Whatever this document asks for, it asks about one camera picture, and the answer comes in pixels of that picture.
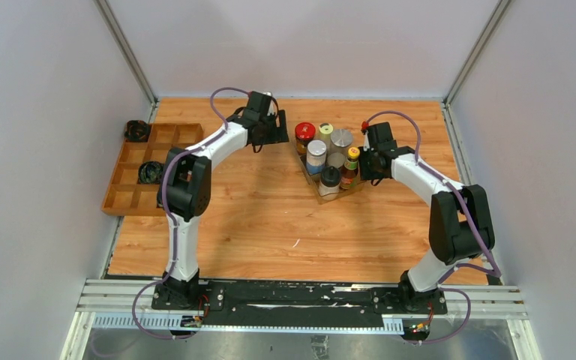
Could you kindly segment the red lid sauce jar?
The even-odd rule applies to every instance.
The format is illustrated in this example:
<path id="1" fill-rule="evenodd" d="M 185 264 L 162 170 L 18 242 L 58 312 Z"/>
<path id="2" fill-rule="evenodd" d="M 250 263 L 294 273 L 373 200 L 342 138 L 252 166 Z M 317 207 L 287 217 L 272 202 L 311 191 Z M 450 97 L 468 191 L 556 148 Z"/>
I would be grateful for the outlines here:
<path id="1" fill-rule="evenodd" d="M 310 122 L 300 122 L 295 126 L 295 149 L 299 155 L 305 155 L 308 144 L 316 136 L 317 129 Z"/>

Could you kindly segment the silver lid glass jar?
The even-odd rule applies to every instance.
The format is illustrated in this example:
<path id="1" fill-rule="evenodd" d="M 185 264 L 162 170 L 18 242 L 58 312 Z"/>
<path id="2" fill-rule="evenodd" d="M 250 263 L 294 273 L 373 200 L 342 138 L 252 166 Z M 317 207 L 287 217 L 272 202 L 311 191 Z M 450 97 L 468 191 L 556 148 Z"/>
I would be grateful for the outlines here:
<path id="1" fill-rule="evenodd" d="M 353 144 L 353 134 L 344 128 L 332 131 L 326 157 L 327 167 L 340 169 L 347 159 L 347 150 Z"/>

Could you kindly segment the black lid spice bottle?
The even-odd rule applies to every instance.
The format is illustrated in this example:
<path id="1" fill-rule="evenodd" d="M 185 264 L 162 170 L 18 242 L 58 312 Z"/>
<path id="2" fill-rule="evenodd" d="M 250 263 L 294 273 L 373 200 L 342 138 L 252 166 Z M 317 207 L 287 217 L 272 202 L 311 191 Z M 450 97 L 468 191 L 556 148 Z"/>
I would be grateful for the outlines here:
<path id="1" fill-rule="evenodd" d="M 333 200 L 340 192 L 341 172 L 335 166 L 327 166 L 320 173 L 318 194 L 325 200 Z"/>

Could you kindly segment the silver lid blue bottle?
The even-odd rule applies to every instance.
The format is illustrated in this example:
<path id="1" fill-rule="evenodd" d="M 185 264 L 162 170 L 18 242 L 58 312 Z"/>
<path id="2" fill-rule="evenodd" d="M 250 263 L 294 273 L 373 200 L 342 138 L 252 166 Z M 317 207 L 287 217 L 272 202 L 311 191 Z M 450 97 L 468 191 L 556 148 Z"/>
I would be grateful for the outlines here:
<path id="1" fill-rule="evenodd" d="M 326 165 L 327 146 L 319 139 L 307 144 L 306 170 L 310 175 L 321 173 Z"/>

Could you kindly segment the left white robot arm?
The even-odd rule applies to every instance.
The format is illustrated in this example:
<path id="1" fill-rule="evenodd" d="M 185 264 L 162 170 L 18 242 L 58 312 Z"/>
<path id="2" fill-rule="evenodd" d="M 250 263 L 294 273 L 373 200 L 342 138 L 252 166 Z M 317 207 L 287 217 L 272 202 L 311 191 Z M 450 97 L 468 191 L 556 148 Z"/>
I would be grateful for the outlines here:
<path id="1" fill-rule="evenodd" d="M 169 227 L 169 259 L 154 294 L 165 305 L 182 310 L 203 300 L 197 245 L 200 219 L 212 195 L 212 172 L 234 152 L 251 146 L 286 143 L 285 112 L 270 92 L 247 92 L 247 103 L 196 145 L 172 148 L 166 158 L 159 199 Z"/>

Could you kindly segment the yellow cap sauce bottle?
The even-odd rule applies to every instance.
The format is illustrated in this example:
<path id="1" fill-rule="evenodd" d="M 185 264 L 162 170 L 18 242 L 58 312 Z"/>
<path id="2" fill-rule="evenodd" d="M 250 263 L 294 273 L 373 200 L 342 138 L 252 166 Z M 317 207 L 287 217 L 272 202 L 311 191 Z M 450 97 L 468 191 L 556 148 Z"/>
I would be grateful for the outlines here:
<path id="1" fill-rule="evenodd" d="M 356 176 L 359 172 L 359 155 L 358 147 L 349 147 L 346 153 L 346 160 L 340 171 L 340 188 L 349 190 L 353 186 Z"/>

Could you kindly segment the yellow lid spice bottle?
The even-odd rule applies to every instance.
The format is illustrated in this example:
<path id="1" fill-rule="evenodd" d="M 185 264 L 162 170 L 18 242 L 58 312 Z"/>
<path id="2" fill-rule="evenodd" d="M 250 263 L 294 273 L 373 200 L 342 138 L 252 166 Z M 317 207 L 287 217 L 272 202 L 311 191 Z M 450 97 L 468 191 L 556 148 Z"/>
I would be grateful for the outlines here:
<path id="1" fill-rule="evenodd" d="M 330 123 L 322 123 L 317 128 L 316 138 L 325 143 L 325 146 L 329 149 L 331 144 L 331 135 L 334 131 L 334 126 Z"/>

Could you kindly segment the clear plastic organizer bin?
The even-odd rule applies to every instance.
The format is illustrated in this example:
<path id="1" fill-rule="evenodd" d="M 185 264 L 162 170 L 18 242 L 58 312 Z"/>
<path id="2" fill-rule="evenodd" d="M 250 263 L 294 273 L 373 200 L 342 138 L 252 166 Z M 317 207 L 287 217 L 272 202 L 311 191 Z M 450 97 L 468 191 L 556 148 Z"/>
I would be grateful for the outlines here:
<path id="1" fill-rule="evenodd" d="M 358 193 L 364 182 L 356 176 L 348 188 L 341 184 L 341 170 L 346 158 L 338 151 L 329 152 L 327 145 L 318 139 L 295 138 L 295 155 L 301 172 L 319 204 Z"/>

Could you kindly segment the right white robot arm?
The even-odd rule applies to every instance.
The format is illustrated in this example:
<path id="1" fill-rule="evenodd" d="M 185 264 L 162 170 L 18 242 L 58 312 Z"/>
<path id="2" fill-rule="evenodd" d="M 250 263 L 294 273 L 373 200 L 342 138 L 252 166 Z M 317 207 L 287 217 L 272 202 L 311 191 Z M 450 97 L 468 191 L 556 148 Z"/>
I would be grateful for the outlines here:
<path id="1" fill-rule="evenodd" d="M 364 122 L 361 132 L 361 180 L 377 186 L 393 179 L 430 209 L 430 248 L 401 275 L 394 297 L 403 311 L 414 314 L 440 296 L 440 284 L 457 269 L 472 268 L 472 259 L 490 256 L 495 235 L 488 197 L 483 187 L 452 180 L 422 160 L 418 150 L 399 146 L 388 123 Z"/>

